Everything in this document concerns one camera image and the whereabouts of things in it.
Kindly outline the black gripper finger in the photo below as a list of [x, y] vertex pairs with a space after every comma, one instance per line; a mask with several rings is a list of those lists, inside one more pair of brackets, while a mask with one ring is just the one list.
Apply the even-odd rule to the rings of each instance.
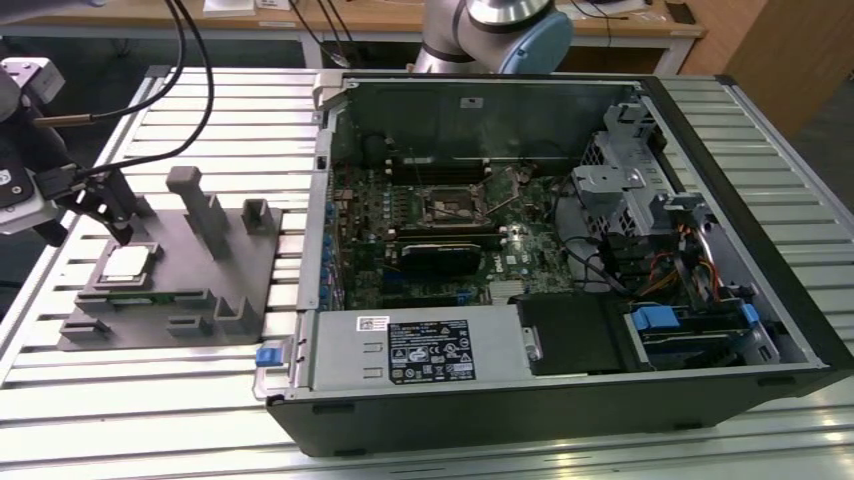
[[118, 245], [133, 236], [130, 220], [137, 212], [137, 198], [119, 170], [79, 180], [65, 207], [98, 222]]
[[57, 220], [47, 220], [34, 225], [31, 230], [51, 247], [59, 247], [67, 237], [67, 229]]

